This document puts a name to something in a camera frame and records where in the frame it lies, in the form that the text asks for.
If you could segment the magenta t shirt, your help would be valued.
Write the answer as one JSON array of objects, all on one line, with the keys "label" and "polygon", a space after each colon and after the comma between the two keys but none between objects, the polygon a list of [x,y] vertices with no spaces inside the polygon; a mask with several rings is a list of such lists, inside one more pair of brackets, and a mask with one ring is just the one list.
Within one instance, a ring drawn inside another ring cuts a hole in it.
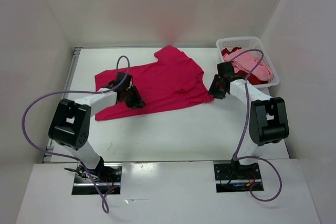
[{"label": "magenta t shirt", "polygon": [[203,84],[204,71],[192,58],[173,46],[160,49],[154,56],[156,62],[128,70],[146,106],[129,109],[124,102],[118,103],[97,113],[96,121],[184,109],[214,101]]}]

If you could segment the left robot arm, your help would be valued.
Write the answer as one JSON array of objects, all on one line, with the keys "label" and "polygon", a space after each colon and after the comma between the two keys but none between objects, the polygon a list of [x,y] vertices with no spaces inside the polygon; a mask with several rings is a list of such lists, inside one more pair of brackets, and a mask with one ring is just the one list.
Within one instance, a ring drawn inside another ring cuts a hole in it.
[{"label": "left robot arm", "polygon": [[129,109],[145,107],[133,77],[118,72],[117,78],[98,93],[81,99],[62,99],[56,108],[48,136],[57,144],[67,149],[82,167],[87,168],[86,175],[93,182],[101,181],[104,176],[111,175],[113,169],[104,165],[104,160],[90,145],[90,120],[99,112],[111,106],[124,103]]}]

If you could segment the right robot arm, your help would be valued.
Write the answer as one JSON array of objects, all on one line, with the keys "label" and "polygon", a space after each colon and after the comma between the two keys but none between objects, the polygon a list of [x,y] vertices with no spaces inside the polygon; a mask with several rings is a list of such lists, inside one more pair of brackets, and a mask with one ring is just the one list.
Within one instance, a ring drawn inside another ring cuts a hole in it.
[{"label": "right robot arm", "polygon": [[227,94],[236,97],[246,106],[245,124],[233,154],[230,172],[235,178],[243,178],[248,165],[261,159],[256,151],[266,144],[276,144],[289,135],[285,101],[271,97],[255,88],[243,76],[236,75],[231,62],[217,65],[217,74],[208,91],[216,99]]}]

